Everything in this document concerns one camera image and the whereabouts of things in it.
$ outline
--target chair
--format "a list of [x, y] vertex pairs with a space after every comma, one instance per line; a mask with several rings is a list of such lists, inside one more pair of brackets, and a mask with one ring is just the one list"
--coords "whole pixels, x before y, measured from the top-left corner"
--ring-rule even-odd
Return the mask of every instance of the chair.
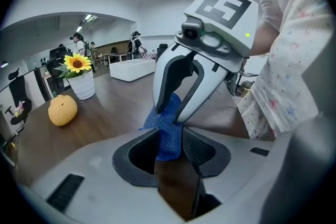
[[51, 59], [46, 63], [47, 70], [49, 74], [51, 75], [51, 78], [50, 78], [51, 85], [52, 85], [51, 92], [53, 92], [54, 90], [57, 94], [64, 92], [63, 78], [59, 78], [62, 72], [60, 70], [54, 69], [59, 66], [60, 64], [58, 63], [56, 59]]
[[66, 47], [52, 49], [49, 52], [49, 60], [56, 59], [59, 63], [64, 63], [64, 56], [68, 54]]
[[157, 58], [156, 61], [158, 60], [158, 58], [161, 56], [161, 54], [168, 48], [168, 44], [160, 44], [157, 51]]
[[31, 111], [32, 101], [27, 97], [26, 94], [25, 77], [24, 76], [19, 77], [19, 68], [18, 68], [15, 72], [10, 73], [8, 75], [8, 79], [12, 80], [12, 82], [9, 83], [9, 90], [12, 93], [15, 107], [17, 108], [19, 106], [20, 101], [24, 102], [24, 104], [23, 104], [23, 112], [18, 117], [15, 117], [14, 113], [12, 112], [11, 110], [12, 106], [10, 106], [5, 111], [5, 113], [9, 112], [12, 115], [12, 119], [10, 121], [11, 125], [16, 125], [21, 121], [26, 123], [28, 113]]
[[[117, 54], [117, 48], [116, 47], [112, 47], [111, 48], [111, 54]], [[117, 58], [115, 56], [111, 56], [110, 57], [110, 62], [116, 62]]]

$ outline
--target yellow sunflower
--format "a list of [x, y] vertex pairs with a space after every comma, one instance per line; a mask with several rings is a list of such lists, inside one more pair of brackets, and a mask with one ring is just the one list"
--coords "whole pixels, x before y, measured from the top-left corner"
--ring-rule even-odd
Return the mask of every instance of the yellow sunflower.
[[65, 55], [64, 64], [67, 66], [67, 69], [76, 73], [79, 73], [80, 70], [91, 69], [91, 61], [88, 57], [80, 54], [73, 54], [73, 57]]

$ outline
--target blue towel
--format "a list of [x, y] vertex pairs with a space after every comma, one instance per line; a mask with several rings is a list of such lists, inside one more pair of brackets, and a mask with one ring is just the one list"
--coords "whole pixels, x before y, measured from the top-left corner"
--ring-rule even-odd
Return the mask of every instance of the blue towel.
[[157, 114], [153, 107], [143, 124], [143, 129], [159, 128], [160, 151], [156, 157], [159, 161], [177, 159], [181, 154], [182, 124], [173, 124], [180, 104], [181, 99], [173, 93], [164, 111]]

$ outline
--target white flower pot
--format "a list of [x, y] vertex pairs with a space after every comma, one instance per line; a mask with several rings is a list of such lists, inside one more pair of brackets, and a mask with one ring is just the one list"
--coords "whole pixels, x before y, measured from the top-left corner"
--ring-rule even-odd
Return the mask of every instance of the white flower pot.
[[93, 72], [85, 72], [81, 76], [67, 79], [79, 100], [85, 100], [95, 94]]

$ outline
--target brown table surface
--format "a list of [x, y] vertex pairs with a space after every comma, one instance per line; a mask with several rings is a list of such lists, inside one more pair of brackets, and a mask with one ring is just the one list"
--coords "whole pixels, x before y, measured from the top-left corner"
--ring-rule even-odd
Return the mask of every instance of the brown table surface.
[[[49, 101], [32, 111], [18, 141], [16, 179], [31, 185], [75, 150], [104, 139], [141, 128], [153, 107], [153, 74], [133, 82], [112, 79], [109, 74], [95, 78], [96, 94], [80, 101], [70, 89], [78, 113], [63, 127], [48, 117]], [[184, 98], [197, 76], [186, 78], [176, 91]], [[248, 138], [242, 117], [222, 83], [185, 123], [208, 131]], [[179, 159], [155, 163], [161, 196], [185, 220], [190, 219], [198, 176], [183, 151]]]

